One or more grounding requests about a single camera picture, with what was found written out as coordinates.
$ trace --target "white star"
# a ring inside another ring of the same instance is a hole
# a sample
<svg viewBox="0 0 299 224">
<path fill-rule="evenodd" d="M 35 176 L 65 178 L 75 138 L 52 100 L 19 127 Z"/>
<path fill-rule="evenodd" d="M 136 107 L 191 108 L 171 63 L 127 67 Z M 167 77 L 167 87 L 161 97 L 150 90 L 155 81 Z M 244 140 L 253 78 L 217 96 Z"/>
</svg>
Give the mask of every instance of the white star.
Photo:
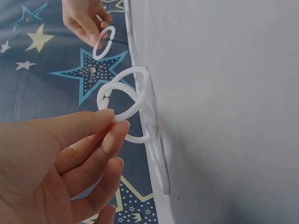
<svg viewBox="0 0 299 224">
<path fill-rule="evenodd" d="M 118 222 L 122 223 L 123 221 L 123 218 L 118 218 Z"/>
<path fill-rule="evenodd" d="M 0 50 L 0 53 L 4 53 L 5 51 L 7 51 L 8 49 L 10 49 L 10 46 L 8 45 L 8 41 L 6 41 L 6 43 L 5 44 L 2 44 L 1 45 L 1 50 Z"/>
<path fill-rule="evenodd" d="M 28 33 L 28 36 L 30 36 L 30 38 L 32 39 L 33 42 L 26 49 L 26 51 L 36 48 L 38 52 L 41 52 L 44 44 L 54 37 L 53 35 L 43 34 L 43 26 L 44 25 L 45 24 L 41 25 L 35 34 Z"/>
<path fill-rule="evenodd" d="M 36 63 L 30 63 L 30 61 L 26 61 L 26 62 L 17 62 L 18 67 L 15 69 L 20 70 L 20 69 L 27 69 L 29 70 L 30 66 L 32 65 L 36 65 Z"/>
</svg>

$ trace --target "blue star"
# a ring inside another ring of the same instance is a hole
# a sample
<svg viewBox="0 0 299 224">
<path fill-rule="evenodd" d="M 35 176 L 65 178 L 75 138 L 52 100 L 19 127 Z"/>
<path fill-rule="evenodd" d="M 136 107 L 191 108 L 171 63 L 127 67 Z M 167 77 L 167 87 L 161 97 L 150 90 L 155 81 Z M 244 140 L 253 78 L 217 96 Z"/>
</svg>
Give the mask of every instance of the blue star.
<svg viewBox="0 0 299 224">
<path fill-rule="evenodd" d="M 110 82 L 117 75 L 114 68 L 122 62 L 127 52 L 101 60 L 94 60 L 92 54 L 81 49 L 79 67 L 50 74 L 79 80 L 79 105 L 81 105 L 100 84 Z"/>
<path fill-rule="evenodd" d="M 140 223 L 140 224 L 158 224 L 156 207 L 153 197 L 143 197 L 136 193 L 130 184 L 125 183 L 122 178 L 120 191 L 117 191 L 116 197 L 121 202 L 122 210 L 116 213 L 115 223 Z"/>
<path fill-rule="evenodd" d="M 123 0 L 102 0 L 107 13 L 124 13 Z"/>
<path fill-rule="evenodd" d="M 38 15 L 40 14 L 41 11 L 43 11 L 44 8 L 46 8 L 48 3 L 43 4 L 41 7 L 39 7 L 37 10 L 31 12 L 29 11 L 25 6 L 23 6 L 23 15 L 21 19 L 13 24 L 14 26 L 14 31 L 17 29 L 19 25 L 22 23 L 27 23 L 27 22 L 34 22 L 38 20 L 43 20 L 41 17 Z"/>
</svg>

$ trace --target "blue bedsheet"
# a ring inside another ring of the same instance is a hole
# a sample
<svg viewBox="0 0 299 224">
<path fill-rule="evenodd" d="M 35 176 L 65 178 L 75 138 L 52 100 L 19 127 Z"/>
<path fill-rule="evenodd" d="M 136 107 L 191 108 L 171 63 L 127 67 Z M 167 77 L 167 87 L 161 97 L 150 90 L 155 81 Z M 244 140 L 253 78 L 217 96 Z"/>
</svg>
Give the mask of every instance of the blue bedsheet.
<svg viewBox="0 0 299 224">
<path fill-rule="evenodd" d="M 0 122 L 97 110 L 98 89 L 131 67 L 122 0 L 103 4 L 113 16 L 116 36 L 107 56 L 95 61 L 92 48 L 64 26 L 60 0 L 0 1 Z M 133 75 L 122 81 L 135 85 Z M 114 91 L 109 107 L 120 113 L 132 104 Z M 138 114 L 129 121 L 130 134 L 141 136 Z M 115 223 L 157 224 L 144 145 L 126 141 L 120 157 L 125 167 L 111 202 L 117 205 Z"/>
</svg>

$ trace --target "white loop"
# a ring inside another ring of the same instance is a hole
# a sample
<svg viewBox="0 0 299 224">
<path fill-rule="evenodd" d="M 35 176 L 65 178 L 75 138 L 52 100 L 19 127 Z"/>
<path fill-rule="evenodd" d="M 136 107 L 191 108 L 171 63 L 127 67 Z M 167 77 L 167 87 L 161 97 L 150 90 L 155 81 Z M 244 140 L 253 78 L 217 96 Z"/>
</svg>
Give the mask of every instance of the white loop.
<svg viewBox="0 0 299 224">
<path fill-rule="evenodd" d="M 98 50 L 98 47 L 99 47 L 99 44 L 100 44 L 100 41 L 103 37 L 103 35 L 108 31 L 108 30 L 111 30 L 111 35 L 110 35 L 110 40 L 108 41 L 107 43 L 107 46 L 106 48 L 104 49 L 104 51 L 100 54 L 100 55 L 97 55 L 97 50 Z M 114 26 L 109 26 L 109 27 L 106 27 L 105 29 L 102 30 L 102 32 L 100 33 L 100 37 L 99 37 L 99 40 L 98 42 L 95 44 L 95 46 L 93 47 L 93 58 L 95 60 L 100 60 L 102 58 L 104 58 L 106 56 L 106 54 L 108 53 L 108 51 L 110 50 L 111 48 L 111 45 L 112 45 L 112 40 L 114 39 L 114 36 L 115 36 L 115 27 Z"/>
<path fill-rule="evenodd" d="M 168 172 L 166 168 L 166 162 L 164 160 L 164 155 L 161 149 L 161 145 L 159 144 L 159 140 L 157 137 L 157 132 L 155 129 L 157 128 L 152 123 L 146 123 L 145 127 L 149 133 L 150 139 L 151 139 L 151 145 L 149 147 L 150 153 L 153 155 L 153 163 L 155 166 L 158 166 L 158 169 L 156 169 L 156 175 L 159 178 L 161 183 L 161 189 L 163 190 L 163 193 L 165 195 L 170 194 L 170 183 L 168 178 Z"/>
<path fill-rule="evenodd" d="M 133 72 L 140 72 L 143 74 L 143 86 L 142 86 L 140 95 L 138 95 L 131 87 L 125 85 L 124 83 L 118 82 L 122 78 L 124 78 L 125 76 L 127 76 Z M 128 69 L 122 71 L 117 76 L 115 76 L 114 79 L 111 80 L 110 83 L 104 84 L 99 89 L 98 95 L 97 95 L 97 104 L 98 104 L 99 110 L 105 109 L 108 106 L 109 99 L 104 98 L 105 95 L 107 97 L 109 97 L 111 95 L 111 91 L 113 89 L 121 90 L 121 91 L 127 93 L 135 101 L 135 103 L 133 104 L 133 106 L 131 106 L 125 112 L 115 115 L 113 122 L 120 122 L 120 121 L 127 120 L 128 118 L 132 117 L 135 113 L 137 113 L 141 109 L 141 107 L 145 104 L 149 81 L 150 81 L 150 73 L 146 68 L 133 67 L 133 68 L 128 68 Z M 134 136 L 131 136 L 128 134 L 126 136 L 126 140 L 133 142 L 133 143 L 145 143 L 145 142 L 150 141 L 150 136 L 148 133 L 142 137 L 134 137 Z"/>
</svg>

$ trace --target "fingernail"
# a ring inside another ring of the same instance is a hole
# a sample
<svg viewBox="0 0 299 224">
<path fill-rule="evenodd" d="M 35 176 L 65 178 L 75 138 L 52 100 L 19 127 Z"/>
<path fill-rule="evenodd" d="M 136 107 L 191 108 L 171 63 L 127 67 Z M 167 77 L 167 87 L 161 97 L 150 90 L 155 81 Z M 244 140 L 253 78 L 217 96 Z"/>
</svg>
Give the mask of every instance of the fingernail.
<svg viewBox="0 0 299 224">
<path fill-rule="evenodd" d="M 108 26 L 108 23 L 107 23 L 107 22 L 102 22 L 102 23 L 101 23 L 101 27 L 102 27 L 102 28 L 106 28 L 107 26 Z"/>
<path fill-rule="evenodd" d="M 96 112 L 96 114 L 99 114 L 99 116 L 109 116 L 111 114 L 114 115 L 113 109 L 102 109 Z"/>
<path fill-rule="evenodd" d="M 131 126 L 130 122 L 128 120 L 125 120 L 124 122 L 126 122 L 129 125 L 129 128 Z"/>
<path fill-rule="evenodd" d="M 123 166 L 125 165 L 125 161 L 121 157 L 117 157 L 117 159 L 122 162 L 122 168 L 123 168 Z"/>
<path fill-rule="evenodd" d="M 95 44 L 98 41 L 96 34 L 90 35 L 90 41 L 92 42 L 92 44 Z"/>
</svg>

